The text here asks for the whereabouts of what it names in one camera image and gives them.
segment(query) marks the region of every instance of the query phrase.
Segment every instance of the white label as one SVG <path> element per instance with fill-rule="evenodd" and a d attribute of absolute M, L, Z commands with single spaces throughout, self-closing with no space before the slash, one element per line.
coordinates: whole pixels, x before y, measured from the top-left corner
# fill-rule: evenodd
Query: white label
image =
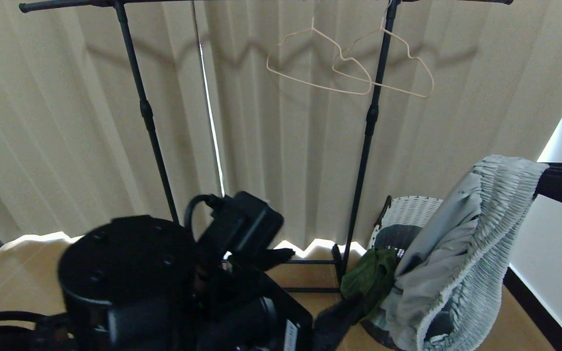
<path fill-rule="evenodd" d="M 287 324 L 285 324 L 285 343 L 283 343 L 283 351 L 296 351 L 296 338 L 298 336 L 299 329 L 288 319 Z"/>

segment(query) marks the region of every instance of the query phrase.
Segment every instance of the tile floor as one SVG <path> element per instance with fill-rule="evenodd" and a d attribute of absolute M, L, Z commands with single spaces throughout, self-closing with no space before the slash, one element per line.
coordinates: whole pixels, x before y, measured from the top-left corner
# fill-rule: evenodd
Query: tile floor
<path fill-rule="evenodd" d="M 64 235 L 28 236 L 0 249 L 0 311 L 23 310 L 44 314 L 64 311 L 56 280 L 58 257 L 69 245 Z M 313 259 L 328 259 L 326 249 L 310 253 Z M 358 254 L 350 257 L 352 267 Z M 331 265 L 281 265 L 269 272 L 281 286 L 333 287 L 336 279 Z M 552 347 L 511 294 L 504 289 L 502 308 L 482 351 L 551 351 Z M 333 293 L 295 293 L 294 297 L 312 314 L 339 301 Z M 361 326 L 346 335 L 341 351 L 384 351 Z"/>

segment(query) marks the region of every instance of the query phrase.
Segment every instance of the curtain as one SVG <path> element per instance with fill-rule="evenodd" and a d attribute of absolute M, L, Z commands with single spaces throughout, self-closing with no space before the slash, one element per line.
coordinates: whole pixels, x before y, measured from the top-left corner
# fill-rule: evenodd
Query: curtain
<path fill-rule="evenodd" d="M 371 96 L 331 93 L 269 73 L 361 91 L 336 76 L 335 47 L 303 33 L 315 27 L 348 47 L 378 28 L 386 1 L 196 2 L 212 114 L 228 193 L 267 198 L 285 216 L 283 234 L 345 242 Z M 562 116 L 562 2 L 404 2 L 393 32 L 435 76 L 427 99 L 383 89 L 355 239 L 366 244 L 387 195 L 444 197 L 491 153 L 537 159 Z M 375 76 L 382 36 L 353 56 Z M 384 83 L 425 94 L 430 81 L 392 40 Z M 343 71 L 361 77 L 351 65 Z"/>
<path fill-rule="evenodd" d="M 285 217 L 279 240 L 343 243 L 371 95 L 332 74 L 334 46 L 379 26 L 386 1 L 199 1 L 126 5 L 178 205 L 239 190 Z M 169 218 L 113 9 L 22 14 L 0 2 L 0 236 L 85 233 L 110 218 Z M 384 89 L 357 220 L 371 233 L 387 195 L 443 197 L 490 153 L 535 159 L 562 116 L 562 2 L 405 2 L 393 31 L 435 76 L 427 99 Z M 209 86 L 222 179 L 201 72 Z M 381 35 L 353 56 L 374 77 Z M 340 64 L 345 73 L 361 70 Z M 385 84 L 426 93 L 423 69 L 392 40 Z M 208 217 L 197 214 L 201 227 Z"/>
<path fill-rule="evenodd" d="M 127 11 L 182 214 L 219 192 L 192 4 Z M 170 218 L 115 11 L 0 1 L 0 237 L 76 236 L 134 214 Z"/>

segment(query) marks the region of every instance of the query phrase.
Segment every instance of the clothes hanger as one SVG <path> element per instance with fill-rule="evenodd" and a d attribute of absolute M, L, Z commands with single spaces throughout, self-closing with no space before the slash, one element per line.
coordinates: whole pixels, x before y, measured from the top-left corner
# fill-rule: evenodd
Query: clothes hanger
<path fill-rule="evenodd" d="M 392 0 L 390 0 L 390 2 L 388 3 L 387 7 L 389 7 L 392 4 Z M 353 78 L 356 80 L 361 80 L 362 82 L 370 82 L 370 84 L 374 84 L 375 86 L 379 86 L 379 87 L 384 87 L 387 89 L 392 89 L 395 91 L 400 91 L 400 93 L 405 93 L 405 94 L 409 94 L 409 95 L 413 95 L 413 96 L 417 96 L 418 98 L 427 98 L 429 96 L 431 96 L 431 94 L 433 94 L 433 89 L 435 89 L 435 80 L 433 78 L 433 74 L 431 73 L 430 69 L 428 69 L 428 67 L 426 66 L 426 64 L 424 63 L 424 61 L 419 58 L 418 56 L 411 56 L 411 49 L 409 47 L 409 43 L 406 42 L 406 40 L 400 38 L 399 36 L 397 36 L 396 34 L 393 34 L 392 32 L 388 31 L 387 29 L 384 28 L 384 23 L 385 23 L 385 17 L 383 16 L 383 18 L 381 19 L 381 26 L 378 29 L 374 29 L 373 31 L 370 31 L 366 34 L 364 34 L 363 36 L 357 38 L 353 44 L 347 48 L 341 51 L 341 53 L 345 52 L 345 51 L 352 51 L 353 47 L 355 47 L 355 44 L 357 44 L 357 42 L 363 38 L 365 38 L 366 36 L 370 36 L 374 33 L 379 33 L 379 32 L 385 32 L 389 35 L 391 35 L 392 37 L 396 38 L 397 40 L 401 41 L 405 46 L 406 46 L 406 56 L 410 59 L 414 59 L 414 60 L 418 60 L 420 62 L 420 64 L 422 64 L 422 66 L 424 67 L 424 70 L 426 70 L 426 73 L 428 73 L 428 76 L 431 78 L 431 91 L 428 93 L 428 95 L 421 95 L 421 94 L 417 94 L 417 93 L 413 93 L 410 91 L 406 91 L 404 89 L 399 89 L 397 87 L 392 87 L 392 86 L 386 86 L 384 84 L 380 84 L 380 83 L 376 83 L 376 82 L 372 82 L 372 80 L 365 80 L 363 78 L 358 78 L 358 77 L 353 77 L 349 74 L 346 73 L 342 73 L 340 71 L 338 71 L 337 69 L 335 69 L 335 62 L 337 60 L 337 57 L 341 57 L 341 54 L 336 55 L 334 60 L 333 60 L 333 66 L 332 69 L 335 73 L 341 74 L 342 76 L 348 77 L 348 78 Z"/>
<path fill-rule="evenodd" d="M 353 95 L 367 95 L 367 94 L 369 94 L 370 91 L 372 90 L 372 84 L 373 84 L 373 82 L 372 82 L 372 77 L 370 77 L 370 74 L 368 73 L 368 70 L 366 70 L 366 68 L 365 68 L 361 63 L 359 63 L 359 61 L 357 61 L 355 58 L 345 58 L 344 55 L 343 55 L 343 53 L 342 53 L 341 46 L 340 46 L 335 40 L 332 40 L 330 37 L 326 36 L 326 34 L 322 33 L 321 31 L 319 31 L 318 29 L 316 29 L 316 28 L 314 27 L 314 22 L 315 22 L 315 11 L 316 11 L 316 9 L 317 9 L 317 7 L 318 7 L 319 4 L 320 4 L 320 1 L 318 1 L 317 4 L 316 4 L 316 6 L 314 7 L 314 14 L 312 15 L 312 26 L 311 26 L 311 27 L 305 28 L 305 29 L 301 29 L 300 31 L 296 31 L 296 32 L 294 32 L 294 33 L 287 34 L 287 36 L 283 37 L 283 40 L 281 40 L 281 42 L 277 43 L 276 46 L 278 46 L 278 47 L 283 46 L 283 44 L 285 44 L 285 41 L 286 41 L 288 38 L 290 38 L 290 37 L 292 37 L 292 36 L 295 36 L 295 35 L 297 35 L 297 34 L 307 33 L 307 32 L 316 33 L 316 34 L 318 34 L 319 36 L 321 36 L 321 37 L 325 38 L 326 40 L 328 40 L 329 42 L 332 42 L 332 43 L 335 45 L 335 47 L 337 47 L 338 54 L 335 56 L 336 59 L 337 59 L 337 58 L 341 58 L 341 60 L 343 60 L 343 61 L 352 61 L 352 62 L 354 62 L 355 64 L 357 64 L 357 66 L 359 66 L 359 68 L 361 68 L 361 70 L 363 71 L 363 73 L 365 73 L 365 76 L 366 76 L 368 79 L 362 79 L 362 78 L 357 78 L 357 77 L 351 77 L 351 78 L 354 78 L 354 79 L 357 79 L 357 80 L 362 80 L 362 81 L 364 81 L 364 82 L 367 82 L 367 83 L 368 83 L 368 89 L 367 89 L 364 93 L 359 93 L 359 92 L 356 92 L 356 91 L 342 90 L 342 89 L 335 89 L 335 88 L 332 88 L 332 87 L 325 87 L 325 86 L 320 86 L 320 85 L 318 85 L 318 84 L 314 84 L 314 83 L 311 83 L 311 82 L 306 82 L 305 80 L 301 80 L 301 79 L 299 79 L 299 78 L 290 77 L 290 76 L 288 76 L 287 74 L 281 73 L 281 72 L 279 72 L 279 71 L 275 71 L 274 69 L 270 68 L 270 55 L 272 54 L 272 50 L 270 50 L 270 52 L 268 53 L 268 58 L 266 58 L 266 68 L 268 69 L 268 71 L 270 71 L 270 72 L 272 72 L 272 73 L 275 73 L 275 74 L 279 74 L 279 76 L 281 76 L 281 77 L 289 78 L 289 79 L 291 79 L 291 80 L 295 80 L 296 82 L 300 82 L 300 83 L 303 83 L 303 84 L 307 84 L 308 86 L 317 87 L 317 88 L 321 88 L 321 89 L 326 89 L 326 90 L 329 90 L 329 91 L 336 91 L 337 93 L 344 93 L 344 94 L 353 94 Z"/>

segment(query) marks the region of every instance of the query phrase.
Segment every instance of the laundry basket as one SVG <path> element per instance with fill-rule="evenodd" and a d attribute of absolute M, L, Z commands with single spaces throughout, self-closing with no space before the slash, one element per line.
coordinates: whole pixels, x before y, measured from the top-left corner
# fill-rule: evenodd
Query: laundry basket
<path fill-rule="evenodd" d="M 400 261 L 413 239 L 441 203 L 441 199 L 432 197 L 405 196 L 392 200 L 388 196 L 381 216 L 375 223 L 368 247 L 396 249 Z M 370 320 L 364 320 L 361 325 L 380 344 L 399 350 L 387 331 L 375 327 Z"/>

